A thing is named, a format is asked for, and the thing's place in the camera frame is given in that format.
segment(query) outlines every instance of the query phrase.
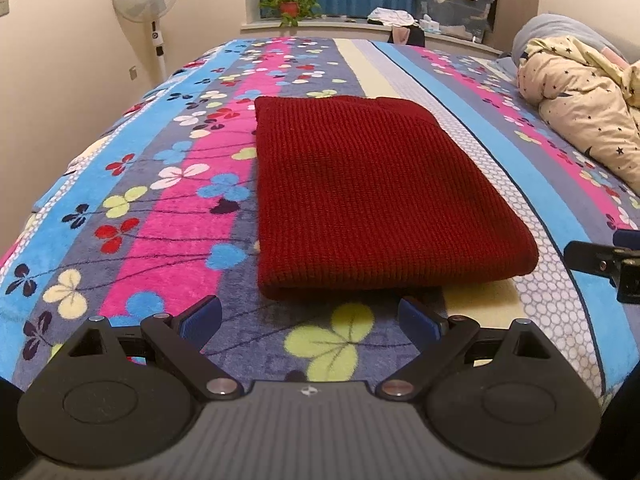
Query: red knit sweater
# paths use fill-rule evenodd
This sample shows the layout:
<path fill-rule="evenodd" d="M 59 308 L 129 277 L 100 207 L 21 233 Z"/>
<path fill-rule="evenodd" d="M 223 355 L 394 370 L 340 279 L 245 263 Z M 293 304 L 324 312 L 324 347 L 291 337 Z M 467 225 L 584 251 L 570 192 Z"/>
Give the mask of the red knit sweater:
<path fill-rule="evenodd" d="M 259 97 L 255 111 L 265 296 L 490 282 L 536 266 L 526 225 L 420 105 Z"/>

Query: light switch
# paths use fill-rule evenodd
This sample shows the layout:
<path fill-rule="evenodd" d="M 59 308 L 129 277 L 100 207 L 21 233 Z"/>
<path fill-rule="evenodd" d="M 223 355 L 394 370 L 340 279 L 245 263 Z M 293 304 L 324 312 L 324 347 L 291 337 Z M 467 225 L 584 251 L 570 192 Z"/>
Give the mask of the light switch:
<path fill-rule="evenodd" d="M 0 16 L 9 13 L 9 0 L 0 0 Z"/>

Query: plastic storage box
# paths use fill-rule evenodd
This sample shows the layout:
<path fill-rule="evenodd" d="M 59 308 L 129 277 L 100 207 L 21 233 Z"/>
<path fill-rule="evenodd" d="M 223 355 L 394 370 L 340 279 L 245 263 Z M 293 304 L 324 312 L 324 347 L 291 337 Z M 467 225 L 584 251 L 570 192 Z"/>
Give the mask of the plastic storage box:
<path fill-rule="evenodd" d="M 415 16 L 428 14 L 440 23 L 440 30 L 446 34 L 446 27 L 462 25 L 468 39 L 482 41 L 487 29 L 487 18 L 494 0 L 414 0 Z"/>

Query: bed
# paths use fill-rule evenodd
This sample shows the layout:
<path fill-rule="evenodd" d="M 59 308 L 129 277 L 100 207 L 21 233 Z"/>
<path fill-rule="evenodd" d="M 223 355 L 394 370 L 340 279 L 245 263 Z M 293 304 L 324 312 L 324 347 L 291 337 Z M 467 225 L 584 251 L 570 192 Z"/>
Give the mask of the bed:
<path fill-rule="evenodd" d="M 0 260 L 0 376 L 26 389 L 87 316 L 135 324 L 206 294 L 222 300 L 223 322 L 202 351 L 245 386 L 375 383 L 411 360 L 390 294 L 277 302 L 255 285 L 253 100 L 341 94 L 428 108 L 536 239 L 532 274 L 433 289 L 428 301 L 483 326 L 535 320 L 606 402 L 638 362 L 640 313 L 607 280 L 567 271 L 561 251 L 636 229 L 640 200 L 542 123 L 495 63 L 366 40 L 233 40 L 178 70 L 73 160 Z"/>

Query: fan pole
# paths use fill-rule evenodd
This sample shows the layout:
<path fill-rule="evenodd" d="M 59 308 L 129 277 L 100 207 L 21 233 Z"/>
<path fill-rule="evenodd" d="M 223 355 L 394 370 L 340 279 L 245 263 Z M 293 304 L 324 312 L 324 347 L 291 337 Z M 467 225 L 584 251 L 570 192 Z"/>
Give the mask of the fan pole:
<path fill-rule="evenodd" d="M 160 32 L 160 28 L 158 26 L 158 20 L 151 22 L 151 41 L 156 48 L 156 57 L 158 58 L 158 68 L 160 69 L 160 77 L 162 78 L 161 83 L 164 83 L 167 80 L 166 77 L 166 65 L 164 64 L 164 45 L 162 41 L 162 33 Z"/>

